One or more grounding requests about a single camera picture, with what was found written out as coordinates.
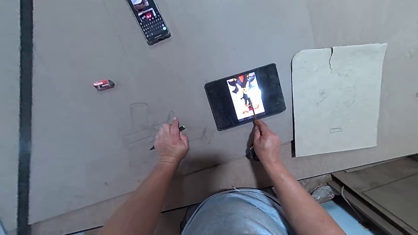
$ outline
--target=smartphone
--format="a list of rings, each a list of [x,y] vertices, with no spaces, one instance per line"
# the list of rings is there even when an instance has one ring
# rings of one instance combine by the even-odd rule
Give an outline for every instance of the smartphone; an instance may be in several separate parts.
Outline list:
[[[206,83],[205,90],[219,131],[254,121],[254,113],[261,119],[286,110],[276,64]]]
[[[154,0],[127,0],[148,45],[169,38],[168,27]]]

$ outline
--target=phone screen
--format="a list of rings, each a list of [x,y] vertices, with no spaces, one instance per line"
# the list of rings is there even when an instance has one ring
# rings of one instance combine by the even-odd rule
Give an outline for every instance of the phone screen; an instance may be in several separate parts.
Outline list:
[[[167,25],[154,0],[128,1],[132,3],[131,8],[137,15],[138,23],[149,45],[170,37]]]
[[[238,121],[253,116],[253,109],[255,114],[265,111],[254,72],[229,79],[227,83]]]

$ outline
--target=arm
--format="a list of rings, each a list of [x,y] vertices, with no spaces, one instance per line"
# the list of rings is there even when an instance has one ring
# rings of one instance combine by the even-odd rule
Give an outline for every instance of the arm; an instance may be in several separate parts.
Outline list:
[[[280,138],[267,124],[258,120],[255,127],[254,149],[273,181],[286,219],[299,235],[343,235],[326,210],[290,175],[279,159]]]
[[[178,130],[178,120],[164,124],[155,138],[161,156],[150,175],[112,215],[100,235],[151,235],[163,208],[170,180],[189,150],[187,136]]]

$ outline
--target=white paper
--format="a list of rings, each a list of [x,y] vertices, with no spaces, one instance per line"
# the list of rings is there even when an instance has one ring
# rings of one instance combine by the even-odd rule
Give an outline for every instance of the white paper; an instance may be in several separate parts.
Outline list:
[[[387,43],[303,50],[292,61],[296,157],[377,145]]]

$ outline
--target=wooden floor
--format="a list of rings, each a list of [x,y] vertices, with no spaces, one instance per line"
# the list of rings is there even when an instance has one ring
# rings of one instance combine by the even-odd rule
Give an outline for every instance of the wooden floor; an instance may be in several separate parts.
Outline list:
[[[400,158],[333,178],[349,187],[405,234],[418,235],[418,158]]]

